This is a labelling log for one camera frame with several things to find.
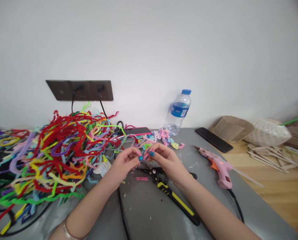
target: hot glue gun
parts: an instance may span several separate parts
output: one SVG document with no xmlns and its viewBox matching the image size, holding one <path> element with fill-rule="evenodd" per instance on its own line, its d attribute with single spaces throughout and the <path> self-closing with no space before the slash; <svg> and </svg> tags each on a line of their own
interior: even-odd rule
<svg viewBox="0 0 298 240">
<path fill-rule="evenodd" d="M 230 163 L 223 161 L 219 156 L 209 152 L 208 150 L 194 145 L 193 147 L 195 147 L 202 156 L 211 161 L 211 168 L 217 170 L 219 175 L 219 180 L 217 181 L 218 185 L 223 189 L 231 189 L 232 182 L 230 180 L 228 170 L 232 170 L 233 166 Z"/>
</svg>

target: water bottle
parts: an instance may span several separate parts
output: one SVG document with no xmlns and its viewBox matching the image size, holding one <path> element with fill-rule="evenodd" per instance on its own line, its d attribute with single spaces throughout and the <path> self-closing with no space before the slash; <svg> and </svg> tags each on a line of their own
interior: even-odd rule
<svg viewBox="0 0 298 240">
<path fill-rule="evenodd" d="M 181 124 L 191 104 L 191 90 L 183 89 L 180 96 L 176 98 L 172 105 L 171 115 L 168 118 L 167 129 L 170 135 L 178 135 Z"/>
</svg>

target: black phone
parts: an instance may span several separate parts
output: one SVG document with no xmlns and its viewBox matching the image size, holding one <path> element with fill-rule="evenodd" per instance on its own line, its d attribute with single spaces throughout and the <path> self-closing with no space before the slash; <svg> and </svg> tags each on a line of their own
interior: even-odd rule
<svg viewBox="0 0 298 240">
<path fill-rule="evenodd" d="M 229 143 L 225 142 L 218 136 L 214 135 L 206 128 L 198 128 L 196 129 L 196 133 L 223 153 L 229 152 L 233 149 L 233 146 L 231 146 Z"/>
<path fill-rule="evenodd" d="M 126 135 L 134 134 L 136 136 L 141 135 L 150 135 L 152 132 L 148 128 L 132 128 L 132 129 L 124 129 Z"/>
</svg>

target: wall socket panel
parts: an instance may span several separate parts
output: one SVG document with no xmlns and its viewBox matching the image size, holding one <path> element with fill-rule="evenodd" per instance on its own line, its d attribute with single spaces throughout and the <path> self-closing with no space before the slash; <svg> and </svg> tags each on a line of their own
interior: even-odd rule
<svg viewBox="0 0 298 240">
<path fill-rule="evenodd" d="M 104 85 L 104 90 L 100 91 L 101 101 L 113 101 L 112 85 L 110 80 L 92 80 L 90 81 L 91 90 L 95 96 L 95 100 L 99 101 L 97 92 L 98 86 Z"/>
<path fill-rule="evenodd" d="M 113 101 L 112 85 L 110 80 L 46 80 L 53 95 L 58 101 L 72 101 L 74 89 L 81 84 L 82 90 L 77 90 L 74 96 L 75 101 L 99 101 L 98 86 L 104 86 L 100 91 L 101 101 Z"/>
</svg>

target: yellow-handled pliers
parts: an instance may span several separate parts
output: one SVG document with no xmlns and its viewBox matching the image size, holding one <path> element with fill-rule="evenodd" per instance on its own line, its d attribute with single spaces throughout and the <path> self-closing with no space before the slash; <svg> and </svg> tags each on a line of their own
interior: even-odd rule
<svg viewBox="0 0 298 240">
<path fill-rule="evenodd" d="M 193 222 L 194 225 L 198 226 L 200 224 L 200 219 L 194 212 L 168 187 L 169 178 L 161 167 L 154 168 L 137 168 L 137 170 L 151 175 L 153 182 L 157 187 L 162 190 L 171 200 L 184 212 L 184 214 Z M 158 173 L 165 176 L 164 182 L 158 176 Z M 191 173 L 191 175 L 197 179 L 197 175 Z"/>
</svg>

